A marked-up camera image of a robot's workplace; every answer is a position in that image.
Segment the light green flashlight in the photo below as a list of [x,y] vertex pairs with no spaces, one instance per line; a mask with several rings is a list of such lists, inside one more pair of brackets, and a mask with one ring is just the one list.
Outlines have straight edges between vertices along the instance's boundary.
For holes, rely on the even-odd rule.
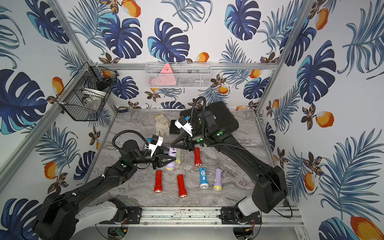
[[182,150],[177,149],[177,156],[176,156],[176,165],[181,165],[181,160],[182,160]]

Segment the red flashlight upper right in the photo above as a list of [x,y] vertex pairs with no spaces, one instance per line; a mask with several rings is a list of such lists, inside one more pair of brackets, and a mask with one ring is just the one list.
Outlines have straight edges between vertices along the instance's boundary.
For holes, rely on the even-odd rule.
[[195,148],[194,150],[194,155],[195,155],[195,166],[200,167],[202,165],[202,160],[201,160],[201,154],[200,154],[200,149]]

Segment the purple flashlight lower right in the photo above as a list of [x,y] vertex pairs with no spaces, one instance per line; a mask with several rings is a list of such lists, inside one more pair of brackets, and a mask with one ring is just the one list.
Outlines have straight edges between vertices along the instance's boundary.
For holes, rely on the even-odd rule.
[[220,168],[217,168],[215,170],[214,190],[215,191],[222,190],[222,170]]

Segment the red flashlight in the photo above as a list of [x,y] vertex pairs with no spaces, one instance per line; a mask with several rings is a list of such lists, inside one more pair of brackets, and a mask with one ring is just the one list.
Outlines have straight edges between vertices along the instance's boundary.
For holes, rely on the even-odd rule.
[[162,174],[163,172],[161,170],[156,171],[156,179],[155,179],[155,186],[154,186],[155,193],[161,193],[163,191]]
[[187,190],[185,188],[184,176],[178,175],[177,180],[178,180],[179,197],[185,198],[188,195],[188,193],[187,193]]
[[200,167],[202,165],[202,160],[201,160],[201,154],[200,154],[200,149],[195,148],[194,150],[194,155],[195,155],[195,166]]

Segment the pink triangle object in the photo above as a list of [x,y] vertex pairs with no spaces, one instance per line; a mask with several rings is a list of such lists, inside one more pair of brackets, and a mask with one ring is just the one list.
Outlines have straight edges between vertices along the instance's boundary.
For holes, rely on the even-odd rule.
[[164,65],[161,72],[153,80],[153,85],[160,87],[175,86],[176,84],[177,80],[169,63]]

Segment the black tape roll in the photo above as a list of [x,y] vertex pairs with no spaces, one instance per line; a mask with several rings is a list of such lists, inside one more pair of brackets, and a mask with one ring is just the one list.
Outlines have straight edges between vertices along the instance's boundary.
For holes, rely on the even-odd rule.
[[118,108],[118,113],[125,113],[125,112],[127,112],[128,111],[128,108]]

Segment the red flashlight lower middle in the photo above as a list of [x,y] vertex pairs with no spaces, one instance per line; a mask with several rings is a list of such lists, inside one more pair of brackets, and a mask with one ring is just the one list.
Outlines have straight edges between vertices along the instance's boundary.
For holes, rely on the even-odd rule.
[[185,188],[184,176],[178,175],[177,180],[178,180],[179,197],[185,198],[188,195],[188,193],[187,193],[187,190]]

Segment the white work glove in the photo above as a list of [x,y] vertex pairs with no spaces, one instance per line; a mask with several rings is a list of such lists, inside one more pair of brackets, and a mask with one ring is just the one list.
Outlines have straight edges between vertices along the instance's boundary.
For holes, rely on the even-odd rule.
[[155,128],[157,136],[168,136],[170,134],[170,121],[163,114],[155,117]]

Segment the purple flashlight yellow rim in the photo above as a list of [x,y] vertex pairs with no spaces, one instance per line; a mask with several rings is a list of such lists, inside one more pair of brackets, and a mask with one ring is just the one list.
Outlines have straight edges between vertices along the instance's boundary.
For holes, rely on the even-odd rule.
[[169,152],[168,152],[168,155],[170,156],[170,160],[172,160],[172,162],[168,163],[166,165],[166,169],[167,170],[173,170],[175,168],[175,165],[176,165],[176,160],[177,160],[177,154],[178,154],[178,150],[175,149],[175,148],[172,148],[170,147],[169,148]]

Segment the red flashlight lower left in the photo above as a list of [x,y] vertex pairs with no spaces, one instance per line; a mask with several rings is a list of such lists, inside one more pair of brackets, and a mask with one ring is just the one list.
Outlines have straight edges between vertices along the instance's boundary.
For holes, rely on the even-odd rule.
[[155,186],[154,186],[155,193],[161,193],[163,191],[162,174],[163,172],[161,170],[156,171],[156,179],[155,179]]

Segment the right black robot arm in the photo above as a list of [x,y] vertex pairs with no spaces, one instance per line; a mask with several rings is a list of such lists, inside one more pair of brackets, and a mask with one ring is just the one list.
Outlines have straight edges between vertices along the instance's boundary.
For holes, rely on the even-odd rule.
[[172,143],[172,148],[194,151],[195,145],[215,148],[234,161],[253,181],[252,194],[234,206],[233,218],[227,222],[244,223],[257,212],[269,213],[287,196],[286,178],[283,169],[272,167],[259,160],[227,130],[211,127],[190,136],[183,133]]

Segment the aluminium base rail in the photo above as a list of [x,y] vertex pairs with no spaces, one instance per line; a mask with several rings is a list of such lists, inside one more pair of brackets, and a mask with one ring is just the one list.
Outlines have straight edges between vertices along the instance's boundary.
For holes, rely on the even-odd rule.
[[237,221],[232,207],[127,207],[127,214],[120,222],[107,220],[113,208],[108,204],[100,204],[82,210],[77,216],[77,232],[95,225],[109,227],[228,227],[245,228],[262,227],[303,227],[304,223],[299,210],[293,208],[290,219],[272,211],[268,214],[260,212]]

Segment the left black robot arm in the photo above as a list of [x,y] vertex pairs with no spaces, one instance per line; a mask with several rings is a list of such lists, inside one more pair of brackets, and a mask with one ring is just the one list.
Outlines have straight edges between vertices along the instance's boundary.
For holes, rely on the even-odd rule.
[[128,140],[116,149],[121,157],[101,176],[73,191],[46,197],[32,227],[40,239],[69,240],[80,228],[76,215],[102,194],[129,180],[137,171],[137,164],[152,164],[156,169],[176,160],[176,157],[169,156],[165,147],[155,146],[154,150],[146,148],[141,151],[135,140]]

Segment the black plastic tool case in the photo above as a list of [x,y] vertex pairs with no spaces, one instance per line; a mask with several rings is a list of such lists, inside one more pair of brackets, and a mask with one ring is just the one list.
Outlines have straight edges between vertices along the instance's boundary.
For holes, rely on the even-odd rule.
[[[190,116],[192,112],[192,108],[188,110],[181,111],[180,117]],[[194,117],[201,118],[202,107],[194,108]],[[209,115],[213,115],[215,119],[215,124],[211,124],[207,122]],[[236,120],[235,116],[231,113],[231,111],[227,108],[224,102],[216,102],[206,106],[205,108],[205,128],[206,134],[212,133],[213,130],[208,130],[213,125],[217,125],[217,128],[214,127],[214,130],[227,130],[232,133],[239,128],[239,122]]]

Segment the small black box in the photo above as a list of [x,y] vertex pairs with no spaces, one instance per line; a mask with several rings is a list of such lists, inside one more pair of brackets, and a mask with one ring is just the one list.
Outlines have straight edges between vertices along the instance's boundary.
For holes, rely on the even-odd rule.
[[176,126],[176,120],[171,120],[170,123],[170,134],[178,135],[180,133],[180,129]]

